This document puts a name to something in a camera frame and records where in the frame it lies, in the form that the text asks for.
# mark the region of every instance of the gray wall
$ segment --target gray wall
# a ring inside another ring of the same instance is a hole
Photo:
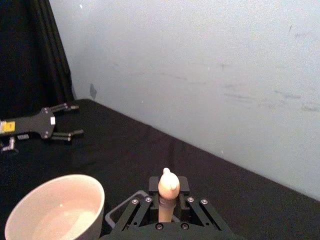
[[[320,200],[318,1],[50,2],[77,98]]]

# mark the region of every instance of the beige toy object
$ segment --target beige toy object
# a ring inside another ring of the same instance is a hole
[[[163,175],[158,184],[159,190],[159,223],[170,223],[180,192],[178,177],[170,172],[169,168],[163,169]]]

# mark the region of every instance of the black tablecloth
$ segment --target black tablecloth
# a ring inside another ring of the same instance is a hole
[[[207,197],[235,234],[247,239],[320,239],[320,203],[91,100],[57,117],[59,132],[84,129],[72,144],[30,139],[1,156],[1,237],[14,206],[38,185],[86,174],[105,191],[105,213],[164,167],[186,176],[190,192]],[[103,220],[102,234],[111,229]]]

